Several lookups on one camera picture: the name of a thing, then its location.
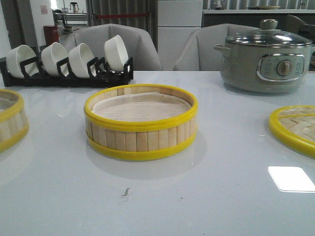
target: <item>white table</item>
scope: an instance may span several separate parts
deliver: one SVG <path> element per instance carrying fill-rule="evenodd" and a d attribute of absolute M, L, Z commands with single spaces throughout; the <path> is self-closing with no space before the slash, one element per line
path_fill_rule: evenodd
<path fill-rule="evenodd" d="M 23 96 L 30 130 L 0 153 L 1 236 L 315 234 L 315 193 L 280 191 L 268 172 L 299 167 L 315 182 L 315 159 L 268 129 L 273 110 L 314 105 L 315 74 L 295 92 L 270 95 L 226 86 L 218 72 L 135 72 L 132 83 L 197 97 L 189 148 L 149 162 L 108 158 L 85 134 L 83 106 L 99 89 L 8 87 Z"/>

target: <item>black dish rack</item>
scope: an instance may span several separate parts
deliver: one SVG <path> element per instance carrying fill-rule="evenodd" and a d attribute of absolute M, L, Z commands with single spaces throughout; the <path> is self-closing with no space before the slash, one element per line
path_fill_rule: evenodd
<path fill-rule="evenodd" d="M 38 73 L 29 75 L 25 66 L 36 63 Z M 61 66 L 66 64 L 69 74 L 64 75 Z M 95 67 L 96 75 L 91 72 L 91 67 Z M 111 71 L 109 64 L 105 62 L 105 58 L 98 59 L 95 57 L 87 63 L 89 78 L 82 79 L 75 76 L 72 72 L 69 58 L 62 59 L 57 62 L 57 70 L 59 77 L 50 76 L 44 69 L 43 63 L 39 57 L 33 57 L 20 62 L 20 67 L 24 78 L 13 77 L 6 67 L 5 58 L 0 61 L 0 70 L 4 86 L 36 86 L 36 87 L 93 87 L 93 88 L 110 88 L 120 85 L 128 85 L 133 79 L 133 59 L 130 57 L 124 64 L 124 71 Z"/>

